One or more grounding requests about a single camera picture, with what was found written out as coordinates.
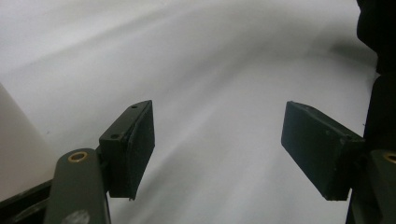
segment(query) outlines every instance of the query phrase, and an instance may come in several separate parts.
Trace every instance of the white table surface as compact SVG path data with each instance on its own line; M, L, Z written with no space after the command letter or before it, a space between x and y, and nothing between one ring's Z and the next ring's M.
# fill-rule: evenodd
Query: white table surface
M96 148L128 105L153 101L156 147L136 201L110 199L113 223L342 224L347 202L326 202L280 135L290 100L362 135L375 54L359 13L341 0L6 0L0 81L57 156Z

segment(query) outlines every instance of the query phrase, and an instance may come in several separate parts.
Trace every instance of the white cloth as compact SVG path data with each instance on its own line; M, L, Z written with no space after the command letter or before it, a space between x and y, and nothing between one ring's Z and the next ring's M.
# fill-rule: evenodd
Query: white cloth
M59 156L153 100L156 147L136 201L110 199L113 223L341 224L347 203L320 196L280 135L290 100L362 134L375 55L359 13L341 0L8 0L0 81Z

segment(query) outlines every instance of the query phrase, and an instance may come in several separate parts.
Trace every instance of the mounting hole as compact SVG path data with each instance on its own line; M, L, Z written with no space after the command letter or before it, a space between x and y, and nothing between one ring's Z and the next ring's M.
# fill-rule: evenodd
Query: mounting hole
M390 161L392 163L396 164L396 154L392 152L386 152L384 153L384 157L387 161Z
M70 162L81 162L87 159L88 153L85 151L75 152L71 156L69 156Z

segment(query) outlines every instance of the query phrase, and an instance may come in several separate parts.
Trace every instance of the white surface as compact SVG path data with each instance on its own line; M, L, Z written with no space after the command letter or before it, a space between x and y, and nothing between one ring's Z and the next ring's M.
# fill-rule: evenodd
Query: white surface
M0 202L53 176L57 160L0 84Z
M345 222L280 135L289 100L362 134L375 55L354 1L21 0L0 16L0 80L56 153L153 100L155 152L113 223Z

